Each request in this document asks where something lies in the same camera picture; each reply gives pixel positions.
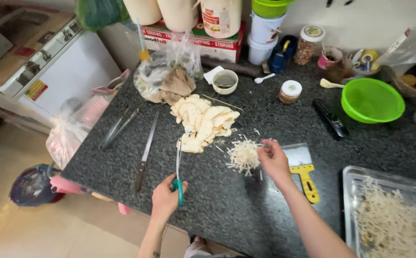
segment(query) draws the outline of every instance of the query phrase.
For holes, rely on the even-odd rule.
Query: wooden skewer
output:
[[[231,105],[231,104],[229,104],[229,103],[225,103],[225,102],[222,102],[222,101],[220,101],[220,100],[217,100],[217,99],[214,99],[214,98],[208,97],[208,96],[206,96],[206,95],[204,95],[204,94],[202,94],[202,96],[203,96],[203,97],[207,97],[207,98],[209,98],[209,99],[212,99],[212,100],[214,100],[214,101],[217,101],[217,102],[220,102],[220,103],[223,103],[223,104],[229,105],[229,106],[231,106],[231,107],[238,108],[238,109],[240,109],[241,111],[243,111],[243,109],[241,109],[241,108],[239,108],[239,107],[235,107],[234,105]]]

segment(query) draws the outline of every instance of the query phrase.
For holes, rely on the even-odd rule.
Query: black granite countertop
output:
[[[230,138],[216,138],[215,142],[226,150],[240,133],[256,141],[274,138],[282,145],[308,143],[315,167],[310,177],[320,195],[313,207],[344,238],[342,169],[356,165],[416,179],[416,125],[412,121],[416,108],[407,105],[404,116],[393,124],[356,122],[342,110],[341,89],[319,86],[318,71],[315,63],[291,65],[284,73],[259,85],[251,78],[239,76],[237,90],[217,98],[244,109],[237,119],[241,127]],[[283,105],[277,97],[286,80],[297,80],[303,86],[298,101],[291,105]],[[194,93],[214,96],[212,87],[204,80],[197,83]],[[312,107],[314,98],[326,101],[348,127],[349,138],[332,138]],[[111,149],[99,150],[98,145],[126,105],[131,105],[132,110],[139,107],[139,114]],[[136,167],[156,111],[160,115],[148,171],[141,191],[136,193]],[[69,162],[63,177],[150,214],[153,189],[175,171],[176,140],[183,132],[182,125],[176,124],[175,117],[170,115],[170,106],[144,101],[131,77]],[[202,154],[183,153],[180,177],[189,182],[189,188],[183,207],[169,222],[257,258],[307,257],[289,208],[273,182],[267,176],[260,181],[228,169],[224,165],[226,155],[215,147],[205,148]],[[300,186],[297,175],[293,178]]]

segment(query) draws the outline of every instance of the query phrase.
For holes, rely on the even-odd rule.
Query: metal baking tray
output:
[[[348,166],[343,169],[343,202],[345,209],[345,242],[361,258],[361,250],[368,251],[368,247],[360,241],[357,229],[355,211],[362,201],[360,185],[368,176],[383,188],[391,192],[399,189],[407,203],[416,205],[416,180],[375,171],[363,167]]]

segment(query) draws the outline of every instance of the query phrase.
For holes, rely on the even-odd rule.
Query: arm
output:
[[[291,178],[288,158],[273,140],[262,140],[257,154],[267,174],[285,197],[311,258],[356,258],[339,236],[321,219]]]
[[[164,233],[170,215],[178,207],[178,191],[171,192],[171,180],[176,174],[167,177],[154,189],[152,195],[152,213],[148,230],[141,242],[137,258],[159,258],[162,234]],[[182,183],[183,192],[186,192],[187,182]]]

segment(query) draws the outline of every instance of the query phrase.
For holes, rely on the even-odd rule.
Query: tiled floor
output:
[[[17,207],[8,198],[10,186],[27,167],[50,163],[46,135],[10,124],[0,127],[0,258],[135,257],[149,223],[139,212],[119,213],[117,204],[91,195],[67,195],[55,204]],[[182,258],[187,232],[167,226],[162,258]],[[210,243],[214,253],[236,255]]]

